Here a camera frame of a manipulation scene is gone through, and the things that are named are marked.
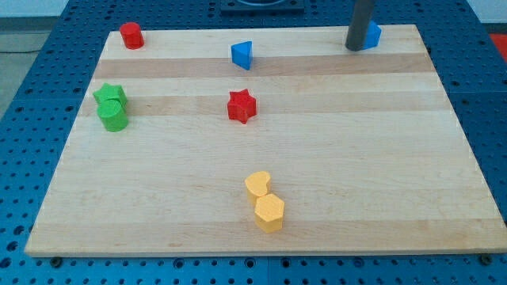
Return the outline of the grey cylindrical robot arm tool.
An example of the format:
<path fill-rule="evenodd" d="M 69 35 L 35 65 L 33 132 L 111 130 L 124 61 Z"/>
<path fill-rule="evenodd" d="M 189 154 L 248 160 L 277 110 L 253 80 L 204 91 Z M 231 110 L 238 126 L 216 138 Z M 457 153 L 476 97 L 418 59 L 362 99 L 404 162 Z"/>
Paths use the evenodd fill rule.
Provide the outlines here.
<path fill-rule="evenodd" d="M 363 50 L 368 42 L 368 30 L 375 0 L 356 0 L 349 24 L 345 47 L 350 51 Z"/>

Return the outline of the dark robot base mount plate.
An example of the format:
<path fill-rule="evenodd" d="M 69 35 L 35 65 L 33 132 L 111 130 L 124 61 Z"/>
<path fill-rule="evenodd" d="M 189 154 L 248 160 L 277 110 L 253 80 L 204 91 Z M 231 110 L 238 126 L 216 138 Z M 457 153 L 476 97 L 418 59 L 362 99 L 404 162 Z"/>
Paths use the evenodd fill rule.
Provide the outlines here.
<path fill-rule="evenodd" d="M 219 0 L 222 14 L 303 12 L 304 0 Z"/>

